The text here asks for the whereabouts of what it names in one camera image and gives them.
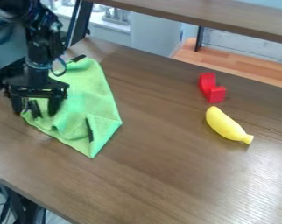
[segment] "black metal frame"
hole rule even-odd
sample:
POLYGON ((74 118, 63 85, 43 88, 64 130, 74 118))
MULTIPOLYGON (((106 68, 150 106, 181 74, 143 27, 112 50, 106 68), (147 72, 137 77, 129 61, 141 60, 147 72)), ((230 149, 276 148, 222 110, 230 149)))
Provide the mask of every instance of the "black metal frame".
POLYGON ((19 194, 7 187, 5 187, 5 191, 8 195, 8 199, 10 200, 11 209, 17 216, 16 218, 19 224, 40 224, 40 222, 42 224, 46 223, 46 209, 28 199, 24 204, 19 194))
POLYGON ((194 48, 194 50, 196 52, 198 52, 202 47, 203 32, 204 32, 204 27, 199 26, 198 31, 197 31, 197 39, 196 39, 196 43, 195 43, 195 48, 194 48))
POLYGON ((93 3, 88 1, 81 2, 79 15, 75 23, 74 35, 71 41, 71 46, 86 37, 86 34, 88 33, 88 25, 89 25, 89 19, 91 16, 92 8, 93 8, 93 3))
POLYGON ((81 0, 76 0, 75 1, 73 15, 71 16, 71 20, 70 20, 69 27, 68 27, 67 41, 65 43, 65 46, 67 48, 70 46, 70 40, 72 38, 73 31, 74 31, 75 19, 76 19, 76 16, 78 15, 80 4, 81 4, 81 0))

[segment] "shelf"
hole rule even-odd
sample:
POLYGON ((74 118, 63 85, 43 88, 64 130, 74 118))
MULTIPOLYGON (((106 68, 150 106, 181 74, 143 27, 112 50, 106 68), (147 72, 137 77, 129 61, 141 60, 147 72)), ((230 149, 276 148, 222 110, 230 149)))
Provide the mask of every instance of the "shelf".
MULTIPOLYGON (((67 21, 70 21, 73 15, 74 7, 66 7, 66 6, 59 6, 53 12, 58 15, 60 18, 65 18, 67 21)), ((115 24, 110 23, 102 20, 102 17, 105 15, 104 12, 92 12, 92 15, 89 19, 89 22, 92 25, 104 27, 107 29, 111 29, 117 32, 124 32, 124 33, 131 33, 130 25, 122 25, 122 24, 115 24)))
POLYGON ((282 9, 234 0, 91 0, 160 18, 282 43, 282 9))

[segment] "cable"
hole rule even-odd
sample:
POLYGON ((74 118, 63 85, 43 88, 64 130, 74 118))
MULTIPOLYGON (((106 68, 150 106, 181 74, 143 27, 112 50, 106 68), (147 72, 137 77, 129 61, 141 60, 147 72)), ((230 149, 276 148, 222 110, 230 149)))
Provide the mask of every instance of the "cable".
POLYGON ((60 62, 60 64, 64 67, 64 70, 63 70, 61 73, 55 73, 55 72, 53 71, 53 67, 51 67, 51 72, 53 73, 54 76, 61 77, 61 76, 62 76, 63 74, 65 74, 66 71, 67 71, 67 64, 66 64, 66 62, 65 62, 61 57, 58 57, 57 60, 58 60, 58 61, 60 62))
POLYGON ((2 37, 0 37, 0 45, 5 44, 11 39, 14 30, 14 24, 7 24, 3 20, 0 20, 0 29, 6 29, 2 37))

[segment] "floor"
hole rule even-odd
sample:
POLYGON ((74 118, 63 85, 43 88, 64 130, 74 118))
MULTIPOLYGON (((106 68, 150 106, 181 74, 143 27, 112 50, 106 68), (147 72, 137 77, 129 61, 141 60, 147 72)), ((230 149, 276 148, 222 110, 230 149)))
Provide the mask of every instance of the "floor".
POLYGON ((282 87, 282 64, 208 47, 202 47, 199 52, 195 52, 195 41, 195 38, 188 39, 171 57, 197 66, 282 87))
MULTIPOLYGON (((6 198, 0 193, 0 214, 2 212, 5 201, 6 201, 6 198)), ((49 211, 47 211, 46 216, 47 216, 46 224, 70 224, 70 222, 63 220, 58 215, 51 213, 49 211)), ((14 221, 15 221, 15 218, 14 218, 12 212, 9 211, 8 217, 3 222, 3 224, 13 224, 14 221)))

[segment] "cloth fold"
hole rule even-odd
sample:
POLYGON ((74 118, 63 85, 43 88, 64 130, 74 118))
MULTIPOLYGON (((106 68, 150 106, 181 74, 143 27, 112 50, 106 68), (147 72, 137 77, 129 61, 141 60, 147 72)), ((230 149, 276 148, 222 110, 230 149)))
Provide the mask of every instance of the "cloth fold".
POLYGON ((38 98, 34 100, 38 102, 42 118, 33 119, 30 110, 22 113, 22 117, 30 125, 94 158, 122 125, 101 66, 89 58, 68 61, 66 74, 60 77, 50 74, 50 77, 70 85, 68 98, 59 111, 50 117, 48 100, 38 98), (91 142, 88 126, 93 135, 91 142))

